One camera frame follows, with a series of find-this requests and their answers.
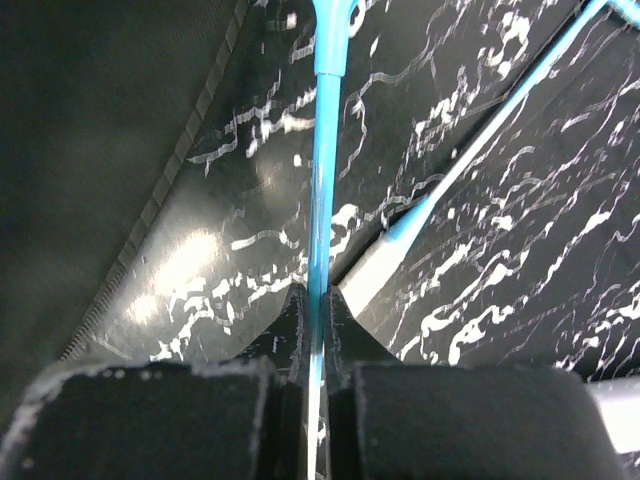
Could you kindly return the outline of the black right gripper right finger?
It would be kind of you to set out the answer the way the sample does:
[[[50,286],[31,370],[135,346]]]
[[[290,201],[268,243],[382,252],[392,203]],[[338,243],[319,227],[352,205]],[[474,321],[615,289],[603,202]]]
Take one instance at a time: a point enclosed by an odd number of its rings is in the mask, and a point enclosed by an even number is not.
[[[393,363],[395,356],[358,323],[340,289],[332,288],[323,296],[323,308],[330,477],[360,479],[354,366],[358,362]]]

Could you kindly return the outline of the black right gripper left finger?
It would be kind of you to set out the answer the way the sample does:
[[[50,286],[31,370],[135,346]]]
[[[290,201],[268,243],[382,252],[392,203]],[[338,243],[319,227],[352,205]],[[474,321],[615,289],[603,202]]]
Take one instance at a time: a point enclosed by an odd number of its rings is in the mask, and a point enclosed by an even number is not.
[[[306,477],[306,396],[310,372],[309,295],[299,283],[287,290],[277,317],[237,356],[269,365],[259,413],[259,479]]]

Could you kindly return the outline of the blue sport racket bag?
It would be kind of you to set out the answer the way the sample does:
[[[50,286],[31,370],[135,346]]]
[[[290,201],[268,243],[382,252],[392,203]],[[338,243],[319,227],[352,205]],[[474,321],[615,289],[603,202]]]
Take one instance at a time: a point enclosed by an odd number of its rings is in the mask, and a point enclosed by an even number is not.
[[[1,5],[1,379],[59,351],[172,156],[243,1]]]

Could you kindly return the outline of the white shuttlecock tube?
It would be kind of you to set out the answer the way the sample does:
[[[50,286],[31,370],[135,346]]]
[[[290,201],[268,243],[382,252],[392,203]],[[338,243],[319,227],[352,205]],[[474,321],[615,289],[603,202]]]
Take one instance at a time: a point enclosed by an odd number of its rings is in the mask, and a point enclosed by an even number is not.
[[[586,385],[596,403],[610,441],[619,454],[639,451],[640,381],[638,376]]]

